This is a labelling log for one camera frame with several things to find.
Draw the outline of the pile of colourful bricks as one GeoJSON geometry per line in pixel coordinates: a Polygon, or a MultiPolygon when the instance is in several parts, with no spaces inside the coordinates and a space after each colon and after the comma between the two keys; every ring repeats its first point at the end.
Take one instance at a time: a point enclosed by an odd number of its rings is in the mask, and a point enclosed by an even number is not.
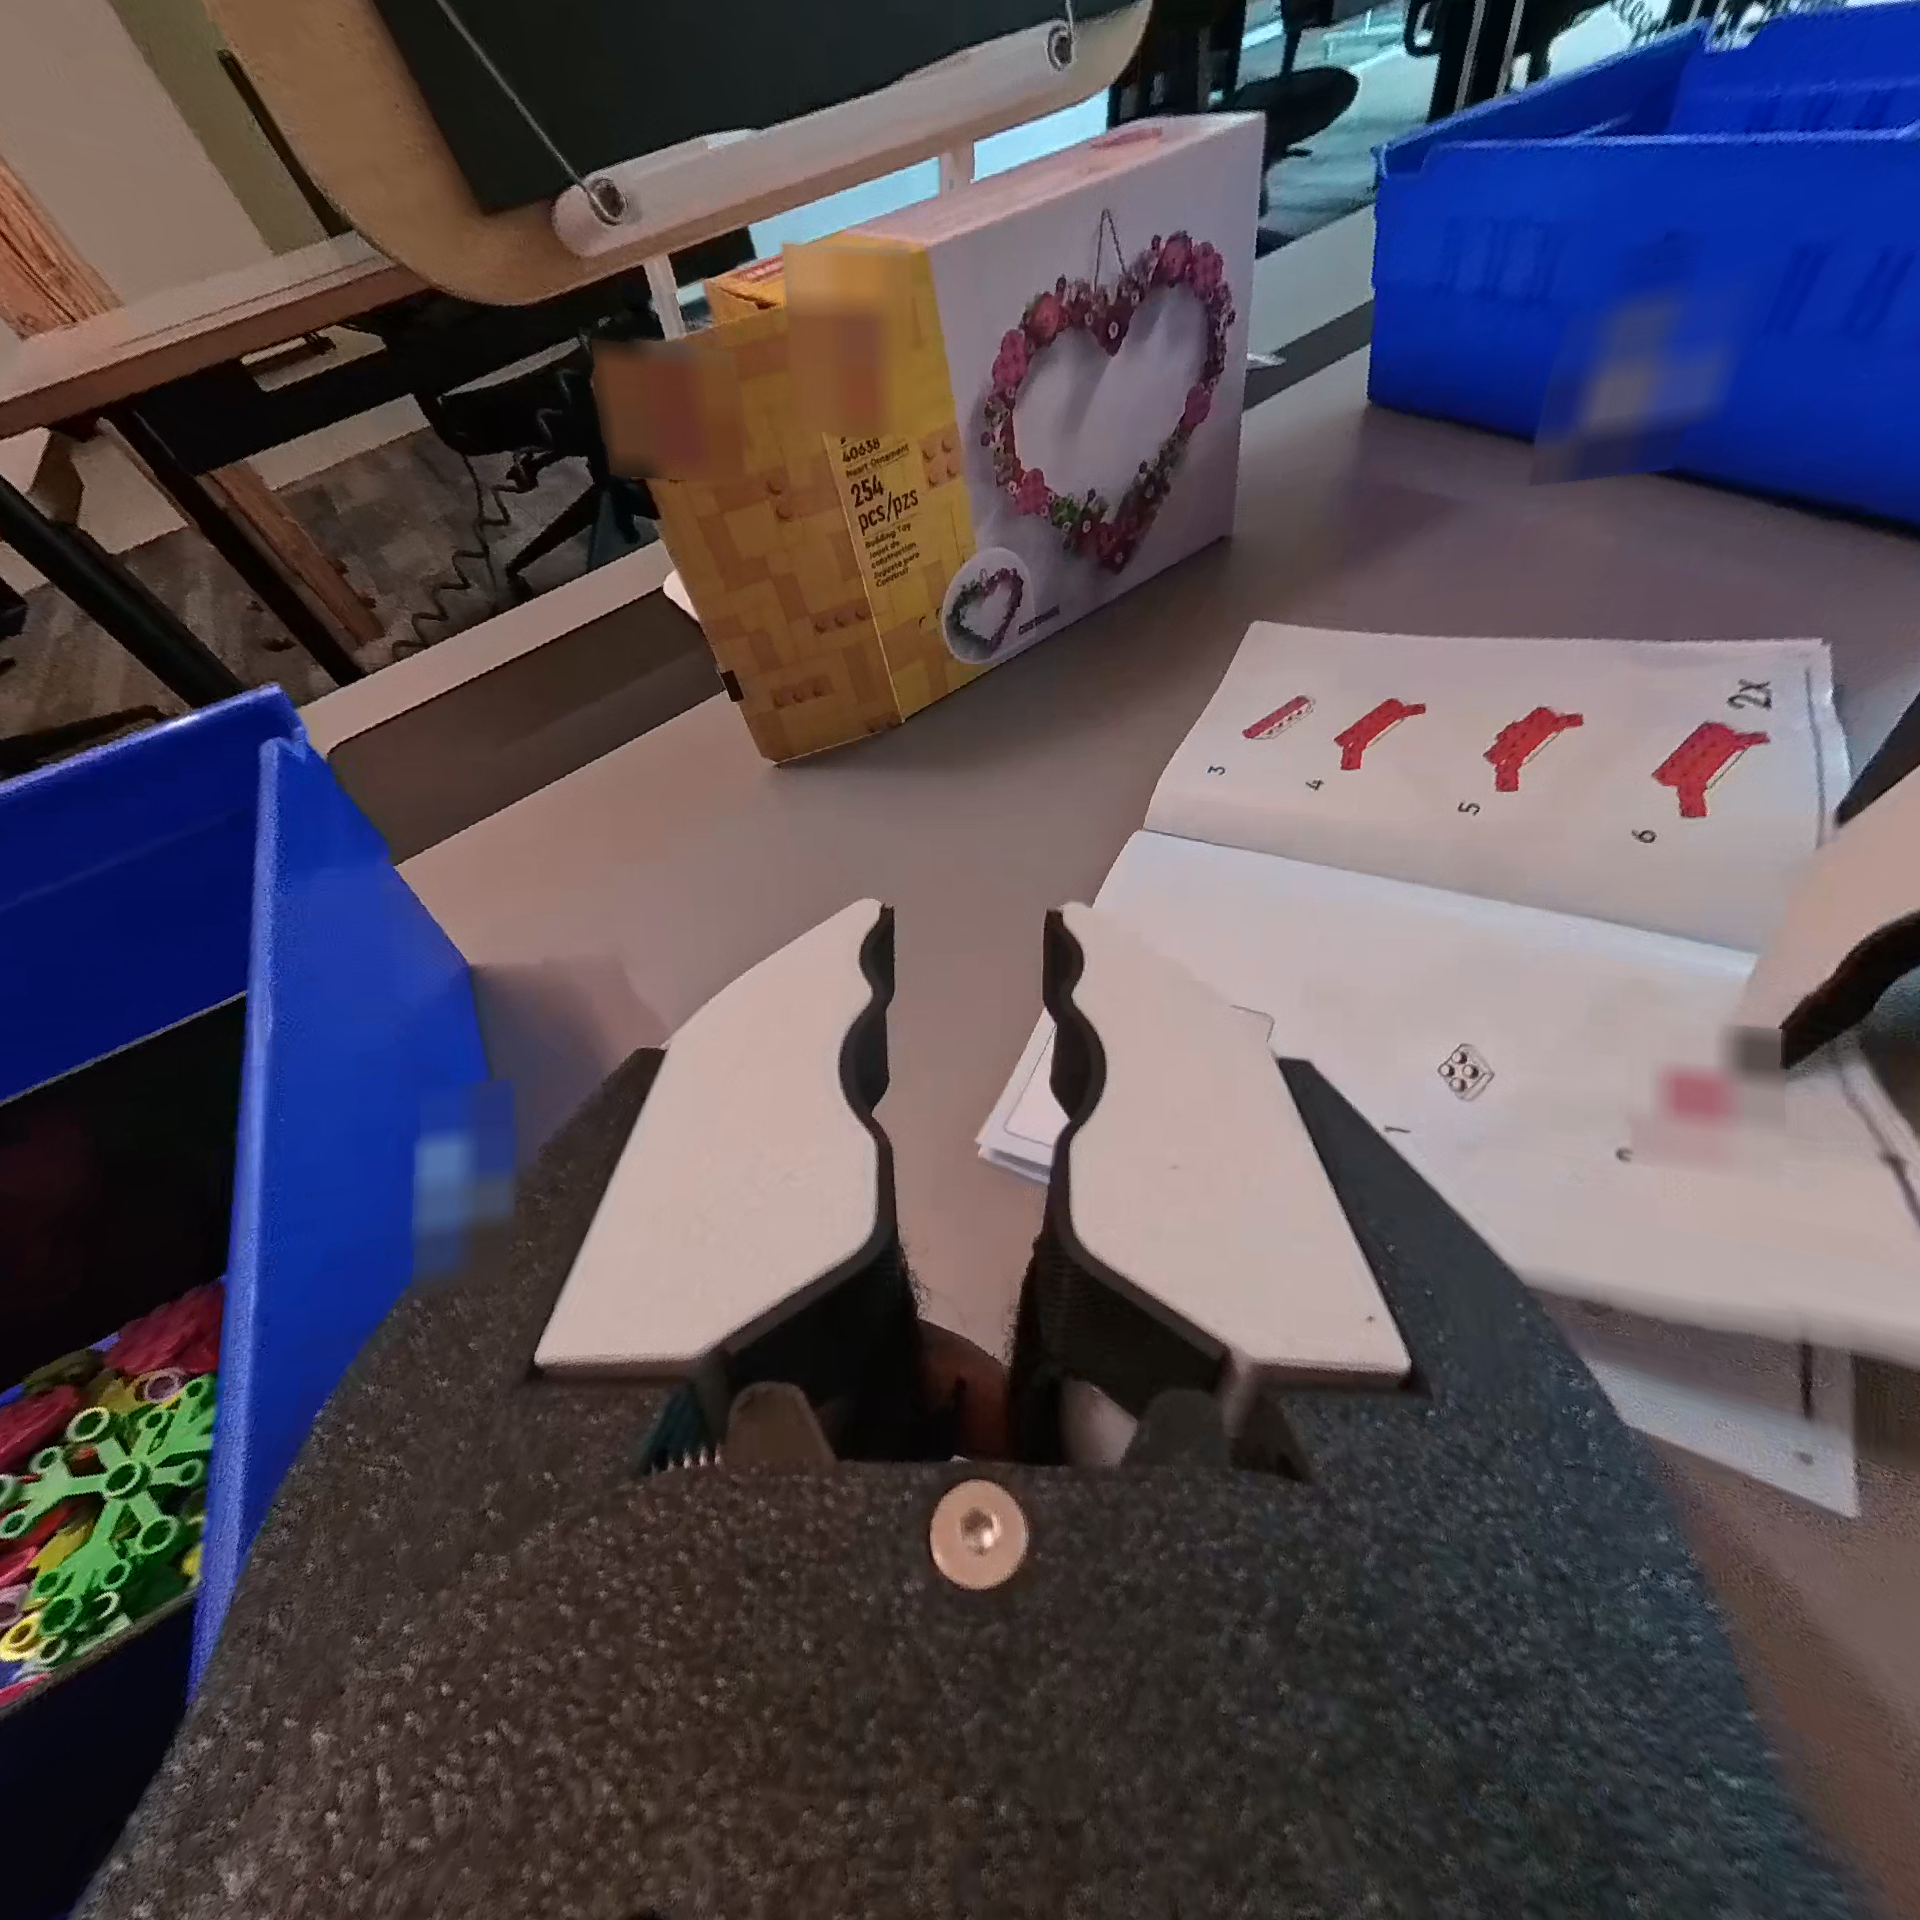
{"type": "Polygon", "coordinates": [[[208,1282],[5,1393],[5,1709],[196,1593],[222,1342],[208,1282]]]}

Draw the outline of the wooden table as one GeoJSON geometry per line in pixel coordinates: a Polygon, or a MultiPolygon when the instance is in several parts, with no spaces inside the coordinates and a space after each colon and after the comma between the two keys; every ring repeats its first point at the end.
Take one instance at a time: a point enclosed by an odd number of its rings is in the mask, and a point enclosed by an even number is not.
{"type": "MultiPolygon", "coordinates": [[[[26,330],[5,365],[5,444],[33,432],[73,438],[109,429],[127,461],[194,526],[336,686],[366,677],[346,637],[378,642],[378,626],[342,569],[321,554],[242,460],[213,481],[189,472],[136,400],[250,353],[346,325],[428,292],[425,281],[361,236],[194,281],[172,294],[111,305],[111,288],[1,163],[5,323],[26,330]]],[[[5,475],[5,548],[188,706],[213,706],[239,678],[125,565],[5,475]]]]}

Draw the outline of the heart wreath set box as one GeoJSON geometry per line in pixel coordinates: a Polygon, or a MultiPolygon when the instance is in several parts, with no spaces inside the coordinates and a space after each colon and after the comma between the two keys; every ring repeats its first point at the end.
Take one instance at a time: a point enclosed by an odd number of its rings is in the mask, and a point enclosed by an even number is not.
{"type": "Polygon", "coordinates": [[[649,482],[756,755],[897,730],[1231,530],[1263,118],[1143,118],[709,278],[649,482]]]}

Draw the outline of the pale framed board on stand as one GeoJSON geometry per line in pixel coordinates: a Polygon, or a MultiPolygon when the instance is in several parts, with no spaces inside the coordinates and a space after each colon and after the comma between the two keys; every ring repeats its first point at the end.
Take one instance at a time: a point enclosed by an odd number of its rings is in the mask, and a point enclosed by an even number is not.
{"type": "Polygon", "coordinates": [[[302,166],[474,305],[580,292],[1120,77],[1150,4],[208,4],[302,166]]]}

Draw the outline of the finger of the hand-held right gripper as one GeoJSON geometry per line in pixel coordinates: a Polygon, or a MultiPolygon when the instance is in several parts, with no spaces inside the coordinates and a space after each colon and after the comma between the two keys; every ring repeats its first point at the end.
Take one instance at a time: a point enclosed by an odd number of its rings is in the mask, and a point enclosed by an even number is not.
{"type": "Polygon", "coordinates": [[[1917,966],[1917,824],[1858,814],[1814,852],[1740,996],[1741,1069],[1844,1040],[1917,966]]]}

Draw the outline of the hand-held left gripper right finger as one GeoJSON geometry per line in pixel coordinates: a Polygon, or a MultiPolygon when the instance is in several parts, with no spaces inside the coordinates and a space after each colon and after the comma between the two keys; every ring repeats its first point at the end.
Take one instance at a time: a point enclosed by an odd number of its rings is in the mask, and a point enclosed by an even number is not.
{"type": "Polygon", "coordinates": [[[1046,1232],[1092,1386],[1404,1386],[1412,1360],[1260,1016],[1098,908],[1046,915],[1046,1232]]]}

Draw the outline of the white instruction booklet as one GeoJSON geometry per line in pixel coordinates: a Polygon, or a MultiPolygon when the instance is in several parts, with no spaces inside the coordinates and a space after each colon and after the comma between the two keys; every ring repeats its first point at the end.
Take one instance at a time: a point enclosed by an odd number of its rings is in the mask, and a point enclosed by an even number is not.
{"type": "Polygon", "coordinates": [[[1850,773],[1823,641],[1257,621],[1094,906],[1570,1301],[1631,1426],[1850,1520],[1916,1128],[1855,1040],[1724,1074],[1850,773]]]}

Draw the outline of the blue bin with colourful bricks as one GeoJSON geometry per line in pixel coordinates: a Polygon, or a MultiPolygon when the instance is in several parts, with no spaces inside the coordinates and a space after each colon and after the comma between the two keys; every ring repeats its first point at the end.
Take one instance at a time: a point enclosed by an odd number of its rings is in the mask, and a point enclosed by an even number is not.
{"type": "Polygon", "coordinates": [[[5,1915],[69,1915],[125,1827],[487,1082],[465,963],[273,689],[5,781],[5,1401],[224,1292],[205,1572],[5,1700],[5,1915]]]}

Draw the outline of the blue bin with red bricks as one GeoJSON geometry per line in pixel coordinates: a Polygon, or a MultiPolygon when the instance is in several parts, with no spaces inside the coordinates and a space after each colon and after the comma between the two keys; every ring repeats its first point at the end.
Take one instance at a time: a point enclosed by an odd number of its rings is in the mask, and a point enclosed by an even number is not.
{"type": "Polygon", "coordinates": [[[1671,33],[1390,141],[1368,395],[1916,526],[1916,4],[1671,33]]]}

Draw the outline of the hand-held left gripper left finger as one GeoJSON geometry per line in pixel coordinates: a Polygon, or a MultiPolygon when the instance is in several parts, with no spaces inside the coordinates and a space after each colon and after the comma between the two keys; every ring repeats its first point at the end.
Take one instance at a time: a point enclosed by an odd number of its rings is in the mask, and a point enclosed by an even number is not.
{"type": "Polygon", "coordinates": [[[689,1381],[896,1243],[896,915],[857,899],[664,1044],[535,1346],[542,1377],[689,1381]]]}

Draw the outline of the black office chair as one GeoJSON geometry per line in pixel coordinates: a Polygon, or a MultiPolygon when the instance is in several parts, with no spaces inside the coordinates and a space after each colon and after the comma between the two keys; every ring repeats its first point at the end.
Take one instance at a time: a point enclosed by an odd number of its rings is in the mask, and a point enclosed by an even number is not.
{"type": "Polygon", "coordinates": [[[574,539],[584,539],[584,569],[622,560],[658,539],[655,504],[646,482],[614,475],[592,395],[596,345],[655,345],[668,323],[681,323],[681,288],[706,269],[751,260],[745,232],[721,233],[662,269],[602,281],[593,309],[568,342],[535,365],[468,382],[441,395],[422,393],[421,408],[441,444],[462,461],[471,492],[471,530],[449,548],[446,568],[425,585],[414,613],[417,642],[449,633],[449,601],[484,593],[493,611],[527,597],[525,571],[574,539]],[[493,539],[511,528],[509,496],[537,492],[558,465],[580,465],[588,486],[508,557],[493,539]]]}
{"type": "Polygon", "coordinates": [[[1266,179],[1285,157],[1303,157],[1308,139],[1352,107],[1360,83],[1336,64],[1297,68],[1308,33],[1361,4],[1277,2],[1281,66],[1261,80],[1241,77],[1242,2],[1154,2],[1140,46],[1108,89],[1108,128],[1154,114],[1250,113],[1263,118],[1260,220],[1268,212],[1266,179]]]}

